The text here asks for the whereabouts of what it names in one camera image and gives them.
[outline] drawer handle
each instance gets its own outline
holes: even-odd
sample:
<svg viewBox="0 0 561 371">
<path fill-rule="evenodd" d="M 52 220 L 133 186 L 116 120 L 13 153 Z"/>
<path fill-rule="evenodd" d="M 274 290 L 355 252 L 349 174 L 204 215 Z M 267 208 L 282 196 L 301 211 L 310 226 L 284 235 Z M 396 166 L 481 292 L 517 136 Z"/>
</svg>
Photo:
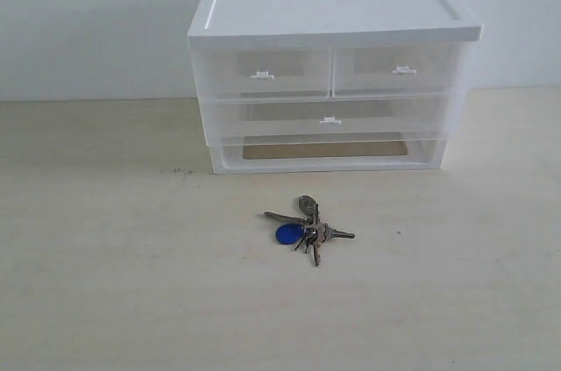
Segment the drawer handle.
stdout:
<svg viewBox="0 0 561 371">
<path fill-rule="evenodd" d="M 395 75 L 416 75 L 417 70 L 409 68 L 409 66 L 397 66 L 392 73 Z"/>
<path fill-rule="evenodd" d="M 340 119 L 336 119 L 335 117 L 323 117 L 320 119 L 319 124 L 334 124 L 334 125 L 341 125 L 342 121 Z"/>
<path fill-rule="evenodd" d="M 261 80 L 274 80 L 274 75 L 269 74 L 269 70 L 267 71 L 256 71 L 254 75 L 251 76 L 252 79 L 261 79 Z"/>
</svg>

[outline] small drawer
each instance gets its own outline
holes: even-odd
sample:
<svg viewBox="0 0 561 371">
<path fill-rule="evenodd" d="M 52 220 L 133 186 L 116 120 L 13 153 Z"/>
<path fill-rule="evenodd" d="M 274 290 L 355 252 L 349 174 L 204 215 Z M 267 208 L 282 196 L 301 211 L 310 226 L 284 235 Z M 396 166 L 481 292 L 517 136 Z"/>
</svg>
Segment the small drawer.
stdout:
<svg viewBox="0 0 561 371">
<path fill-rule="evenodd" d="M 209 146 L 299 143 L 302 135 L 441 132 L 453 127 L 462 96 L 291 103 L 205 103 L 202 121 Z"/>
<path fill-rule="evenodd" d="M 457 72 L 461 44 L 338 49 L 333 96 L 384 96 L 446 89 Z"/>
<path fill-rule="evenodd" d="M 201 100 L 255 100 L 325 96 L 330 92 L 330 50 L 194 50 Z"/>
</svg>

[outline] white plastic storage organizer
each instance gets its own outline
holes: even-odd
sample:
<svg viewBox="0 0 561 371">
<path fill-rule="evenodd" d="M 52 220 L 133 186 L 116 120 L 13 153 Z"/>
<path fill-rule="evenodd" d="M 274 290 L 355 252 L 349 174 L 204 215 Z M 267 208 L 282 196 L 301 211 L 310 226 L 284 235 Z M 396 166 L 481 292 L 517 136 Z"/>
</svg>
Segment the white plastic storage organizer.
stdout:
<svg viewBox="0 0 561 371">
<path fill-rule="evenodd" d="M 457 0 L 201 0 L 214 171 L 439 168 L 481 31 Z"/>
</svg>

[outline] empty bottom drawer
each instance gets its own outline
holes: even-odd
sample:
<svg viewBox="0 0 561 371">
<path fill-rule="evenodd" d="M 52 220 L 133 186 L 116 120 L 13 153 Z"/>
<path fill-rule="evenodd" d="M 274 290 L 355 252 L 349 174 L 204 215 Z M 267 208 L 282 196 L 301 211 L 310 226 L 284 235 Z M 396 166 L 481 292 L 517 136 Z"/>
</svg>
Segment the empty bottom drawer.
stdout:
<svg viewBox="0 0 561 371">
<path fill-rule="evenodd" d="M 216 174 L 440 168 L 446 140 L 211 147 Z"/>
</svg>

